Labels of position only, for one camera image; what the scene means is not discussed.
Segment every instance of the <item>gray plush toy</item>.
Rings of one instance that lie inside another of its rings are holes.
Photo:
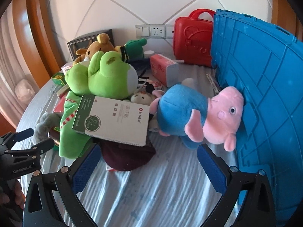
[[[48,139],[48,132],[52,127],[60,126],[60,120],[63,113],[45,113],[41,116],[40,122],[34,129],[32,143],[34,145]]]

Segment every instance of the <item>curtain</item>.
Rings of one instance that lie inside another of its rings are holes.
[[[0,112],[15,128],[27,107],[15,94],[22,79],[26,79],[26,74],[14,51],[6,10],[0,19]]]

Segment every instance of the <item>pink pig plush toy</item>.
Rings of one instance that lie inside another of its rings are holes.
[[[232,86],[207,98],[193,88],[176,84],[151,103],[150,113],[157,113],[161,135],[181,136],[190,149],[196,149],[205,137],[210,143],[224,143],[226,151],[233,151],[243,103],[242,94]]]

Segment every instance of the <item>light switch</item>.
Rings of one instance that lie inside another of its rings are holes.
[[[143,27],[142,36],[143,37],[149,37],[149,27],[147,27],[147,26]]]
[[[143,27],[136,27],[136,36],[143,37]]]

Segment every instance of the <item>human hand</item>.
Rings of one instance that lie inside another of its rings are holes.
[[[14,192],[15,192],[15,195],[16,195],[16,197],[15,197],[16,205],[20,206],[20,208],[23,209],[24,208],[25,196],[22,193],[21,184],[18,180],[16,180]],[[7,204],[7,203],[9,203],[9,197],[4,193],[0,193],[0,205],[1,204]]]

